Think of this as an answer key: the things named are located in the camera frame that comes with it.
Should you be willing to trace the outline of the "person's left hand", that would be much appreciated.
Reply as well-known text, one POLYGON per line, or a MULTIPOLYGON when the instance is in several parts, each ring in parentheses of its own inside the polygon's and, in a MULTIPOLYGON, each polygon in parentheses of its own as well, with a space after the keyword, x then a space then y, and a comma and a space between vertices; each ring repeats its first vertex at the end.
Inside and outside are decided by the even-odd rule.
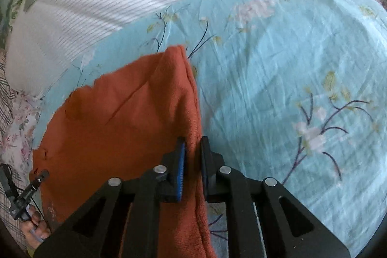
POLYGON ((30 220, 21 222, 20 226, 28 247, 36 250, 51 235, 51 230, 34 206, 29 207, 28 213, 30 220))

